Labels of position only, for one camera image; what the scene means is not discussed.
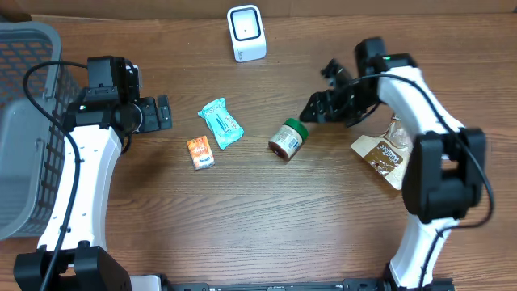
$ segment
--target wood grain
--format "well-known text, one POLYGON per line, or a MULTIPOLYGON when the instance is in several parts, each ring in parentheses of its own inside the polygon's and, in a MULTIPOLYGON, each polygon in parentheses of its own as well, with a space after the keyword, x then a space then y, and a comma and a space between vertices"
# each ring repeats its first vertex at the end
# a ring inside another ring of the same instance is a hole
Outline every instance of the wood grain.
MULTIPOLYGON (((31 15, 97 19, 219 19, 225 18, 230 8, 250 3, 244 0, 15 1, 31 15)), ((511 13, 517 6, 516 0, 254 0, 252 3, 260 8, 263 17, 511 13)))
MULTIPOLYGON (((295 158, 281 162, 268 139, 296 116, 332 58, 355 71, 354 46, 383 36, 410 52, 430 88, 460 121, 487 134, 493 221, 456 231, 435 268, 459 290, 517 285, 517 18, 514 15, 264 19, 268 55, 237 64, 224 19, 55 23, 63 58, 116 55, 141 67, 143 95, 169 95, 174 128, 136 136, 120 158, 107 211, 110 253, 131 274, 164 272, 209 284, 341 280, 378 276, 395 254, 406 210, 350 148, 389 123, 382 107, 352 129, 316 127, 295 158), (196 113, 225 97, 245 129, 227 150, 196 113), (216 159, 194 171, 186 141, 207 135, 216 159)), ((85 84, 86 73, 74 70, 85 84)), ((486 211, 486 198, 469 221, 486 211)), ((15 256, 36 239, 0 242, 0 290, 17 289, 15 256)))
POLYGON ((12 22, 31 21, 31 16, 20 7, 16 0, 2 0, 0 16, 12 22))

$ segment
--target orange snack package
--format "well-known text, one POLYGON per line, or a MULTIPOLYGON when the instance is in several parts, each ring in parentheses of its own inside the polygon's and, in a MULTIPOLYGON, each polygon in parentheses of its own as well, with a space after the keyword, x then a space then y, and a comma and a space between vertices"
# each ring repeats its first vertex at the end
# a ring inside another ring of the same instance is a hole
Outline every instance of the orange snack package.
POLYGON ((196 170, 211 167, 216 163, 206 136, 187 141, 187 146, 196 170))

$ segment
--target candy wrapper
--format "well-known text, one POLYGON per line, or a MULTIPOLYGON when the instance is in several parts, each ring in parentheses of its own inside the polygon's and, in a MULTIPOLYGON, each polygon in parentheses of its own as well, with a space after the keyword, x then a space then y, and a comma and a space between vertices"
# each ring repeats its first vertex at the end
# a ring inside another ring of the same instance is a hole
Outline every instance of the candy wrapper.
POLYGON ((397 190, 410 160, 413 143, 394 116, 388 130, 379 137, 362 136, 351 148, 376 169, 397 190))
POLYGON ((221 150, 238 141, 244 134, 244 129, 228 113, 225 105, 225 99, 219 98, 208 103, 203 107, 203 110, 197 113, 206 120, 208 128, 216 136, 217 144, 219 144, 221 150))
POLYGON ((196 170, 211 167, 216 163, 206 136, 187 141, 187 146, 196 170))

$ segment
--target gray plastic basket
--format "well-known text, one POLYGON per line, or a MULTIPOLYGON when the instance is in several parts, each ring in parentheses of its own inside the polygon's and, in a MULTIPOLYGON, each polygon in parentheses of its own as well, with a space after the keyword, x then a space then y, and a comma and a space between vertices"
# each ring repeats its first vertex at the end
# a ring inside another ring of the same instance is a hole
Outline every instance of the gray plastic basket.
MULTIPOLYGON (((61 40, 49 25, 0 23, 0 239, 39 236, 52 213, 64 138, 27 100, 22 79, 30 67, 60 59, 61 40)), ((58 65, 34 72, 29 87, 58 120, 79 90, 58 65)))

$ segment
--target white device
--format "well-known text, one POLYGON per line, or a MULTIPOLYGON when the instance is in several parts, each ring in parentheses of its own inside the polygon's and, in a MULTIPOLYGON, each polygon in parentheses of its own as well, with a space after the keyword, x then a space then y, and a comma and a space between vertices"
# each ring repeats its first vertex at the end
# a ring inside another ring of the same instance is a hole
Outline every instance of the white device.
POLYGON ((237 6, 230 9, 226 17, 235 61, 253 61, 265 57, 266 36, 258 7, 237 6))

